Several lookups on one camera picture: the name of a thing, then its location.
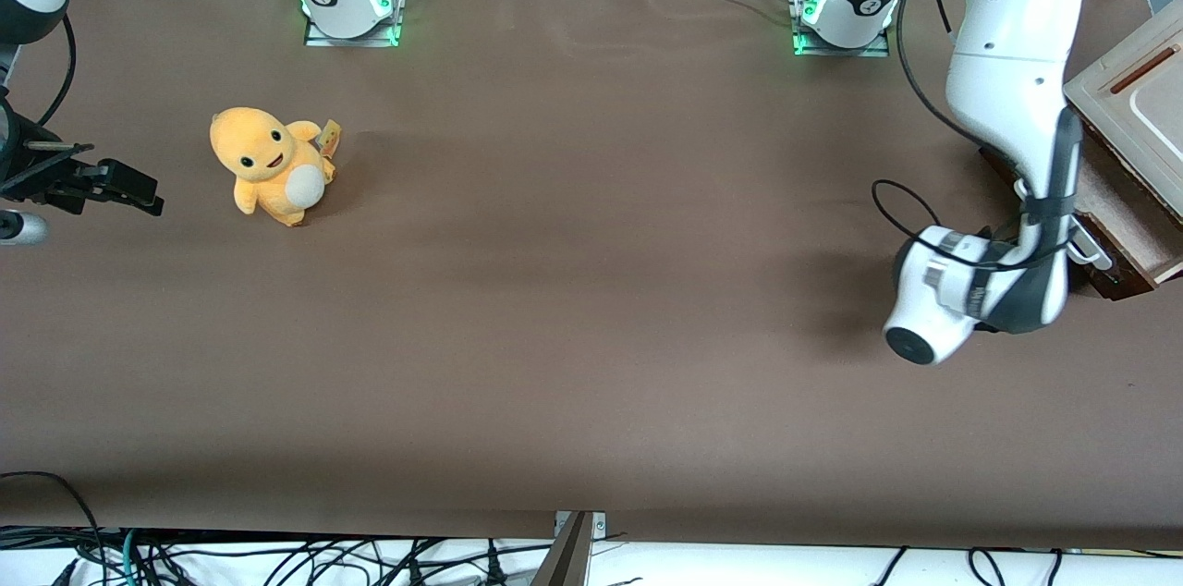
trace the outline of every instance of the black cable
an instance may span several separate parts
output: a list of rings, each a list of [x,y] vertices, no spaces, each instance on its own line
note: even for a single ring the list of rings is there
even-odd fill
[[[1060,574],[1060,564],[1064,562],[1064,552],[1052,549],[1055,553],[1055,562],[1052,564],[1052,572],[1047,573],[1047,586],[1055,586],[1055,575]]]
[[[937,0],[937,12],[940,13],[940,22],[945,27],[945,33],[953,33],[953,26],[949,22],[949,14],[945,13],[945,0]]]
[[[291,552],[291,554],[289,554],[284,560],[279,561],[279,565],[277,565],[274,567],[274,569],[271,569],[271,574],[269,574],[267,578],[263,580],[263,586],[269,586],[271,584],[271,580],[274,579],[276,575],[279,574],[279,571],[283,569],[285,565],[287,565],[287,561],[295,559],[296,555],[299,554],[300,552],[309,552],[309,550],[311,550],[311,548],[312,548],[312,542],[304,542],[304,546],[302,548],[296,549],[295,552]]]
[[[66,77],[62,81],[62,86],[58,88],[58,95],[53,97],[53,103],[50,104],[50,109],[41,115],[41,118],[37,121],[38,125],[44,127],[50,123],[50,118],[53,114],[58,111],[58,107],[66,98],[66,92],[70,91],[70,85],[73,83],[75,67],[78,64],[78,44],[73,37],[73,25],[70,22],[70,14],[62,15],[62,26],[66,31],[66,44],[70,46],[70,66],[66,69]]]
[[[78,494],[78,490],[75,489],[73,485],[71,485],[69,482],[66,482],[66,478],[57,474],[46,472],[44,470],[14,470],[11,472],[0,472],[0,479],[5,479],[8,477],[44,477],[46,479],[52,479],[53,482],[57,482],[63,489],[66,490],[67,494],[70,494],[70,497],[73,498],[76,503],[78,503],[78,508],[82,509],[82,514],[86,516],[86,523],[90,524],[90,530],[95,537],[96,548],[99,553],[99,556],[103,555],[103,537],[98,534],[98,522],[95,521],[95,514],[90,511],[90,505],[88,505],[86,501],[82,498],[82,495]],[[108,586],[110,580],[108,569],[109,566],[106,565],[106,561],[103,560],[103,586]]]
[[[899,552],[896,552],[896,555],[892,556],[890,561],[887,561],[887,568],[884,568],[884,573],[879,577],[879,581],[875,581],[871,586],[885,586],[887,584],[887,580],[891,579],[892,571],[896,569],[896,564],[899,562],[899,559],[904,558],[904,552],[906,550],[907,550],[906,545],[900,547]]]
[[[984,577],[982,577],[982,573],[977,571],[977,566],[974,564],[974,558],[977,554],[984,555],[985,560],[990,562],[990,567],[994,568],[994,575],[998,578],[997,584],[990,584],[989,581],[985,580]],[[1007,580],[1002,578],[1002,571],[998,569],[998,564],[995,562],[994,556],[990,555],[990,552],[974,547],[972,549],[969,550],[969,554],[967,554],[965,560],[969,561],[969,571],[974,573],[974,577],[977,578],[977,580],[982,584],[982,586],[1007,586]]]
[[[907,0],[899,0],[899,6],[896,9],[896,52],[899,54],[899,65],[901,69],[904,69],[904,77],[907,78],[907,84],[912,88],[912,91],[916,92],[916,97],[920,98],[920,103],[929,110],[929,112],[933,115],[933,117],[939,120],[946,127],[950,127],[952,130],[957,131],[958,135],[965,137],[967,140],[969,140],[974,144],[977,144],[978,147],[989,149],[995,154],[998,154],[1003,159],[1007,159],[1006,154],[1002,154],[1001,152],[995,149],[993,144],[980,139],[980,136],[971,134],[971,131],[965,130],[964,127],[949,118],[945,114],[942,112],[942,110],[938,109],[938,107],[933,105],[929,96],[924,94],[924,89],[920,88],[920,83],[917,82],[916,75],[912,72],[912,64],[910,64],[907,60],[907,51],[905,50],[904,46],[905,9],[907,9]]]
[[[929,240],[922,239],[920,238],[920,233],[913,232],[913,231],[909,230],[907,226],[905,226],[904,224],[899,223],[899,219],[897,219],[896,217],[893,217],[891,214],[891,212],[888,212],[887,208],[884,207],[883,201],[879,200],[879,187],[883,186],[883,185],[887,185],[887,186],[892,186],[892,187],[899,188],[899,189],[904,191],[905,193],[907,193],[909,195],[911,195],[912,198],[914,198],[920,204],[920,206],[924,207],[924,210],[926,212],[929,212],[929,214],[932,217],[933,225],[938,225],[939,226],[940,225],[940,219],[937,218],[936,212],[932,211],[932,207],[929,206],[929,202],[926,202],[925,199],[920,198],[920,194],[916,193],[911,188],[901,185],[900,182],[892,181],[892,180],[875,180],[875,181],[871,182],[871,200],[875,204],[875,208],[879,210],[879,213],[883,215],[883,218],[887,219],[887,223],[890,223],[891,225],[896,226],[896,230],[898,230],[899,232],[901,232],[905,236],[907,236],[907,238],[911,239],[912,242],[914,242],[916,244],[919,244],[919,245],[924,246],[925,249],[932,251],[933,253],[938,253],[938,255],[940,255],[940,256],[943,256],[945,258],[950,258],[950,260],[952,260],[955,263],[961,263],[962,265],[967,265],[967,266],[972,268],[975,270],[985,270],[985,271],[990,271],[990,272],[1014,272],[1014,271],[1019,271],[1019,270],[1028,270],[1030,268],[1034,268],[1035,265],[1039,265],[1039,264],[1043,263],[1043,260],[1047,260],[1052,256],[1059,253],[1062,249],[1067,247],[1068,246],[1068,242],[1072,240],[1072,233],[1069,232],[1068,233],[1068,239],[1066,239],[1064,243],[1053,246],[1052,249],[1045,251],[1043,253],[1040,253],[1039,256],[1029,257],[1029,258],[1027,258],[1027,259],[1024,259],[1024,260],[1022,260],[1020,263],[1015,263],[1013,265],[1002,265],[1002,264],[998,264],[998,263],[982,263],[982,262],[969,260],[968,258],[962,258],[961,256],[953,256],[952,253],[942,250],[936,244],[932,244]]]
[[[325,572],[328,572],[330,567],[332,567],[335,565],[343,565],[341,561],[343,561],[345,559],[345,556],[348,556],[349,554],[356,552],[357,549],[361,549],[366,545],[368,545],[368,541],[363,540],[363,541],[354,545],[353,547],[349,547],[348,549],[338,553],[337,558],[335,558],[334,560],[331,560],[331,561],[329,561],[327,564],[321,564],[319,566],[313,565],[311,572],[308,573],[308,586],[312,586],[312,582],[316,581],[322,574],[324,574]]]

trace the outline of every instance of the yellow plush toy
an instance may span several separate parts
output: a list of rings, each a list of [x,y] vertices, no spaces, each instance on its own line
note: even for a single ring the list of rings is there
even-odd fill
[[[337,174],[329,159],[341,140],[341,127],[324,130],[312,122],[286,127],[254,108],[231,108],[214,116],[209,142],[222,166],[234,173],[234,204],[244,214],[254,206],[285,226],[304,221]]]

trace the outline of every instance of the cable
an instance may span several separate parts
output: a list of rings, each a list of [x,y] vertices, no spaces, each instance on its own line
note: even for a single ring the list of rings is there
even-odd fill
[[[907,84],[912,88],[912,91],[916,92],[916,97],[920,98],[920,103],[929,110],[929,112],[933,115],[933,117],[939,120],[946,127],[950,127],[952,130],[957,131],[958,135],[965,137],[967,140],[969,140],[974,144],[977,144],[978,147],[989,149],[995,154],[998,154],[1003,159],[1007,159],[1007,155],[995,149],[993,144],[980,139],[980,136],[971,134],[971,131],[965,130],[964,127],[949,118],[945,114],[942,112],[942,110],[937,109],[937,107],[932,104],[932,101],[929,98],[929,96],[924,94],[924,89],[920,88],[920,83],[917,82],[916,75],[912,72],[912,64],[909,63],[907,51],[904,47],[905,9],[907,9],[907,0],[899,0],[899,6],[897,6],[896,9],[896,52],[899,54],[899,65],[901,69],[904,69],[904,77],[907,78]]]
[[[1055,553],[1055,562],[1052,564],[1052,572],[1047,573],[1047,586],[1055,586],[1055,575],[1060,574],[1060,564],[1064,562],[1064,552],[1052,549]]]
[[[76,503],[78,503],[78,508],[82,509],[82,514],[86,516],[86,523],[90,524],[90,530],[95,537],[96,548],[99,553],[99,556],[102,556],[103,537],[98,534],[98,522],[95,521],[95,514],[90,511],[90,505],[88,505],[86,501],[82,498],[82,495],[78,494],[78,490],[75,489],[73,485],[71,485],[69,482],[66,482],[64,477],[57,474],[46,472],[44,470],[14,470],[9,472],[0,472],[0,479],[5,479],[8,477],[44,477],[46,479],[52,479],[53,482],[57,482],[63,489],[66,490],[67,494],[70,494],[70,497],[73,498]],[[110,575],[108,574],[109,566],[106,565],[105,560],[103,560],[102,562],[103,562],[103,586],[109,586],[110,584]]]
[[[331,561],[329,561],[327,564],[321,564],[319,566],[313,565],[312,566],[312,571],[308,573],[308,586],[311,586],[312,582],[316,581],[318,577],[321,577],[322,574],[324,574],[325,572],[328,572],[330,567],[332,567],[335,565],[343,565],[341,561],[344,560],[345,556],[348,556],[349,554],[356,552],[357,549],[361,549],[367,543],[368,543],[367,540],[363,540],[363,541],[354,545],[353,547],[350,547],[350,548],[348,548],[348,549],[338,553],[337,558],[335,558],[334,560],[331,560]]]
[[[899,559],[904,558],[904,552],[906,550],[907,550],[906,545],[900,547],[899,552],[896,552],[896,555],[892,556],[890,561],[887,561],[887,568],[884,568],[884,573],[879,577],[879,581],[875,581],[871,586],[885,586],[887,584],[887,580],[891,579],[892,571],[896,569],[896,564],[899,562]]]
[[[940,13],[940,22],[945,27],[945,33],[953,33],[953,27],[949,22],[949,14],[945,13],[945,0],[937,0],[937,12]]]
[[[66,98],[66,92],[70,91],[70,85],[73,83],[75,67],[78,66],[78,44],[73,37],[73,25],[70,22],[70,14],[62,15],[62,26],[66,31],[66,44],[70,47],[70,66],[66,69],[66,77],[62,81],[62,86],[58,88],[58,95],[53,97],[53,103],[50,104],[50,109],[41,115],[41,118],[37,121],[37,125],[44,127],[50,123],[50,118],[53,114],[58,111],[58,107]]]
[[[128,534],[123,536],[123,579],[128,581],[128,586],[138,586],[136,582],[136,575],[131,572],[131,536],[135,535],[135,529],[128,530]]]
[[[990,567],[994,568],[994,575],[998,578],[997,584],[990,584],[989,581],[985,580],[984,577],[982,577],[982,573],[977,571],[977,566],[974,564],[974,558],[977,554],[984,555],[985,560],[990,562]],[[974,547],[972,549],[969,550],[969,554],[967,554],[965,560],[969,561],[969,571],[974,573],[974,577],[977,578],[977,580],[982,584],[982,586],[1007,586],[1007,580],[1002,578],[1002,571],[998,569],[998,564],[995,562],[994,556],[990,555],[990,552]]]
[[[985,271],[989,271],[989,272],[1014,272],[1014,271],[1019,271],[1019,270],[1029,270],[1030,268],[1034,268],[1034,266],[1036,266],[1039,264],[1042,264],[1043,260],[1047,260],[1052,256],[1055,256],[1061,250],[1066,249],[1068,246],[1068,243],[1072,240],[1072,233],[1069,232],[1068,233],[1068,239],[1066,239],[1065,242],[1061,242],[1061,244],[1056,244],[1055,246],[1053,246],[1052,249],[1045,251],[1043,253],[1040,253],[1039,256],[1028,257],[1027,259],[1024,259],[1024,260],[1022,260],[1020,263],[1015,263],[1013,265],[1002,265],[1002,264],[998,264],[998,263],[982,263],[982,262],[969,260],[968,258],[962,258],[961,256],[953,256],[952,253],[950,253],[948,251],[944,251],[943,249],[940,249],[939,246],[932,244],[929,240],[920,239],[920,233],[913,232],[913,231],[909,230],[907,226],[905,226],[904,224],[899,223],[899,219],[897,219],[896,217],[893,217],[891,214],[891,212],[888,212],[887,208],[884,207],[884,204],[879,200],[879,187],[883,186],[883,185],[887,185],[887,186],[892,186],[892,187],[899,188],[899,189],[904,191],[905,193],[907,193],[909,195],[911,195],[912,198],[914,198],[920,204],[920,206],[924,207],[924,210],[926,212],[929,212],[929,214],[932,217],[933,225],[939,226],[940,225],[940,219],[937,218],[936,212],[932,211],[932,207],[929,206],[929,202],[925,201],[925,199],[920,198],[920,194],[916,193],[911,188],[901,185],[900,182],[892,181],[892,180],[875,180],[875,181],[871,182],[871,200],[875,204],[875,208],[879,210],[879,213],[883,215],[883,218],[887,219],[887,223],[890,223],[891,225],[896,226],[896,230],[898,230],[899,232],[901,232],[905,236],[907,236],[907,238],[911,239],[912,242],[914,242],[916,244],[919,244],[919,245],[924,246],[925,249],[932,251],[933,253],[937,253],[937,255],[943,256],[945,258],[950,258],[950,260],[952,260],[955,263],[961,263],[962,265],[967,265],[967,266],[972,268],[975,270],[985,270]]]

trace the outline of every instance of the metal bracket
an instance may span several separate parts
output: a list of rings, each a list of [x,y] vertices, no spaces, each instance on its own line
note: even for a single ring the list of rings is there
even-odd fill
[[[555,537],[563,530],[563,526],[567,520],[571,517],[573,513],[558,511],[555,513]],[[592,515],[592,539],[603,540],[608,535],[608,515],[605,513],[588,513]]]
[[[397,47],[402,37],[402,13],[407,0],[374,0],[375,7],[388,9],[386,17],[373,30],[351,39],[338,39],[321,31],[309,18],[304,31],[304,45],[309,47]]]
[[[561,511],[555,515],[555,528],[558,536],[530,586],[587,586],[593,535],[608,530],[605,514]]]
[[[862,47],[861,50],[846,50],[841,47],[834,47],[826,43],[817,32],[813,30],[804,18],[808,14],[813,14],[816,5],[821,0],[789,0],[789,18],[793,20],[793,52],[794,54],[817,54],[823,57],[887,57],[890,52],[887,50],[887,25],[891,22],[888,17],[885,20],[884,28],[879,31],[875,39],[871,41],[870,45]]]

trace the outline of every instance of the metal frame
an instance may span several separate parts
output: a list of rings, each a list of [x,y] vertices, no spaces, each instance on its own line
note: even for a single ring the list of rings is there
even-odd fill
[[[606,532],[603,513],[558,513],[558,536],[530,580],[530,586],[586,586],[592,540]]]

